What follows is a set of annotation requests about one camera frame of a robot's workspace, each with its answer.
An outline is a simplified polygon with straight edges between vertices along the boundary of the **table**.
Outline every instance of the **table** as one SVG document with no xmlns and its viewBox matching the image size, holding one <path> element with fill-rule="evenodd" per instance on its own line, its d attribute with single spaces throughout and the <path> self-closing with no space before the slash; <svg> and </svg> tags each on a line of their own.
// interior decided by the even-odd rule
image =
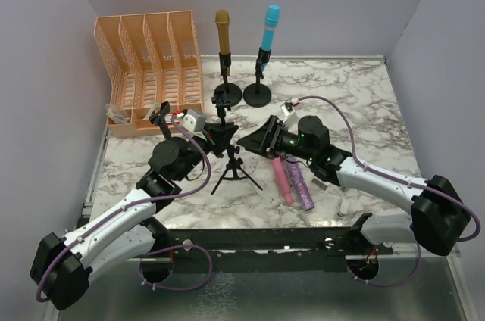
<svg viewBox="0 0 485 321">
<path fill-rule="evenodd" d="M 205 113 L 213 122 L 217 117 L 210 97 L 221 81 L 218 61 L 204 60 L 203 67 Z M 253 81 L 254 62 L 235 61 L 231 73 L 231 81 L 244 89 Z M 234 107 L 226 119 L 240 126 L 235 139 L 259 128 L 270 114 L 280 115 L 280 105 L 288 98 L 323 95 L 348 116 L 359 157 L 379 167 L 418 176 L 418 165 L 382 60 L 273 60 L 265 74 L 264 83 L 270 86 L 273 101 L 259 109 L 244 103 Z M 330 128 L 333 144 L 349 148 L 344 123 L 332 108 L 309 101 L 299 107 L 299 116 L 306 114 L 317 114 Z M 134 187 L 148 170 L 152 149 L 161 140 L 161 136 L 109 138 L 94 189 L 92 219 Z M 286 206 L 274 183 L 271 162 L 245 151 L 240 157 L 263 191 L 248 180 L 223 182 L 210 196 L 227 161 L 210 156 L 214 173 L 208 187 L 190 198 L 177 199 L 156 217 L 172 229 L 348 226 L 362 213 L 397 211 L 391 204 L 353 189 L 343 191 L 330 185 L 323 192 L 310 182 L 312 176 L 307 170 L 305 179 L 315 209 L 305 212 L 298 202 Z M 197 176 L 200 169 L 191 175 Z M 193 189 L 204 175 L 194 182 L 182 181 L 180 187 L 183 191 Z M 343 198 L 349 200 L 350 212 L 339 218 L 336 210 Z M 414 252 L 397 253 L 381 258 L 376 281 L 395 282 L 411 272 Z M 131 260 L 103 275 L 75 305 L 61 312 L 58 320 L 465 320 L 469 311 L 466 304 L 462 306 L 466 301 L 462 277 L 457 275 L 456 265 L 449 265 L 456 262 L 456 258 L 427 255 L 419 274 L 397 288 L 365 287 L 348 273 L 218 273 L 204 288 L 181 294 L 140 287 L 139 261 Z M 202 277 L 173 274 L 165 282 L 193 285 Z"/>
</svg>

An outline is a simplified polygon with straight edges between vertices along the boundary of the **gold microphone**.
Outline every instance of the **gold microphone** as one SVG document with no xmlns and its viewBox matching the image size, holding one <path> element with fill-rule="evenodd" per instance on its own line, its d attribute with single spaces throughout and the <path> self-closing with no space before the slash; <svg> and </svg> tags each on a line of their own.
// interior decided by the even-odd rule
<svg viewBox="0 0 485 321">
<path fill-rule="evenodd" d="M 229 47 L 229 13 L 225 9 L 215 12 L 215 24 L 219 32 L 219 63 L 221 64 L 221 76 L 224 83 L 214 90 L 214 97 L 225 94 L 230 105 L 238 104 L 243 98 L 243 92 L 238 85 L 227 82 L 230 75 L 230 47 Z"/>
</svg>

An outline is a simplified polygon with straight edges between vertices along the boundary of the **microphone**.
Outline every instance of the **microphone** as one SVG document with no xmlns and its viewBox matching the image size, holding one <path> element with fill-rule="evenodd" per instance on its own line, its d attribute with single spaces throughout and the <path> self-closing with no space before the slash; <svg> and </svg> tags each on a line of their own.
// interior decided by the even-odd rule
<svg viewBox="0 0 485 321">
<path fill-rule="evenodd" d="M 280 20 L 280 7 L 277 5 L 270 5 L 266 11 L 266 17 L 264 18 L 264 33 L 263 42 L 261 43 L 261 49 L 264 51 L 271 51 L 273 45 L 274 30 Z M 263 63 L 262 70 L 266 68 L 266 63 Z"/>
<path fill-rule="evenodd" d="M 225 9 L 215 12 L 215 24 L 219 33 L 219 63 L 221 65 L 221 76 L 224 81 L 214 90 L 216 92 L 225 92 L 226 99 L 231 106 L 239 104 L 243 98 L 243 92 L 238 85 L 227 82 L 227 76 L 230 75 L 230 48 L 229 48 L 229 13 Z"/>
<path fill-rule="evenodd" d="M 271 101 L 271 90 L 266 85 L 261 84 L 261 80 L 264 79 L 263 71 L 270 60 L 274 30 L 279 20 L 280 7 L 270 5 L 264 18 L 263 42 L 259 48 L 258 58 L 256 59 L 256 83 L 248 85 L 244 89 L 243 95 L 246 104 L 254 108 L 264 107 Z"/>
</svg>

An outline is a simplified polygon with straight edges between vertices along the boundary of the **round stand base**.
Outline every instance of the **round stand base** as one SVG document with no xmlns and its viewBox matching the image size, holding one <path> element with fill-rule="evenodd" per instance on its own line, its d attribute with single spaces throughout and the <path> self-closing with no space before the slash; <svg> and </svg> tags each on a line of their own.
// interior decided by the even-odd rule
<svg viewBox="0 0 485 321">
<path fill-rule="evenodd" d="M 271 101 L 271 90 L 266 85 L 259 84 L 259 93 L 256 94 L 256 83 L 244 89 L 244 101 L 254 108 L 261 108 Z"/>
<path fill-rule="evenodd" d="M 216 92 L 223 92 L 224 91 L 224 84 L 220 84 L 214 90 L 214 96 Z M 233 107 L 234 105 L 238 105 L 241 99 L 243 98 L 243 92 L 241 88 L 238 87 L 236 84 L 229 83 L 229 92 L 226 92 L 226 98 L 230 103 L 230 106 Z"/>
</svg>

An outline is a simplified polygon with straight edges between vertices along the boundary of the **marble tabletop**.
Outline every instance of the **marble tabletop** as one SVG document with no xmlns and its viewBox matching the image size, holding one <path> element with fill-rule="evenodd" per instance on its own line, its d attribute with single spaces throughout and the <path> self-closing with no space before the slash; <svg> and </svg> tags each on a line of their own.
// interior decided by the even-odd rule
<svg viewBox="0 0 485 321">
<path fill-rule="evenodd" d="M 244 89 L 254 81 L 255 64 L 252 61 L 234 61 L 230 80 Z M 218 60 L 203 61 L 205 108 L 209 122 L 218 121 L 211 103 L 214 88 L 221 82 Z M 334 101 L 346 114 L 354 129 L 359 157 L 368 163 L 417 176 L 418 165 L 413 154 L 404 121 L 384 62 L 380 60 L 348 61 L 276 61 L 272 60 L 265 72 L 264 84 L 273 92 L 271 103 L 264 108 L 251 108 L 243 101 L 227 113 L 226 120 L 239 125 L 234 142 L 262 125 L 271 114 L 281 115 L 280 106 L 288 98 L 303 95 L 322 95 Z M 349 150 L 349 134 L 338 113 L 322 101 L 303 102 L 299 117 L 318 115 L 330 129 L 330 140 L 336 146 Z M 101 174 L 94 195 L 91 218 L 119 202 L 149 169 L 152 149 L 163 140 L 162 136 L 108 140 Z M 259 183 L 263 191 L 250 181 L 223 181 L 214 195 L 215 183 L 225 170 L 227 156 L 216 159 L 210 155 L 213 168 L 210 183 L 197 194 L 179 198 L 156 215 L 166 227 L 186 228 L 261 228 L 303 226 L 348 226 L 362 213 L 395 213 L 389 203 L 354 189 L 329 185 L 322 191 L 311 182 L 312 174 L 302 168 L 315 208 L 304 211 L 297 200 L 287 206 L 274 181 L 268 159 L 241 150 L 243 168 Z M 191 177 L 200 173 L 194 169 Z M 179 183 L 183 192 L 203 182 L 207 172 L 193 182 Z M 349 201 L 349 213 L 336 215 L 343 198 Z"/>
</svg>

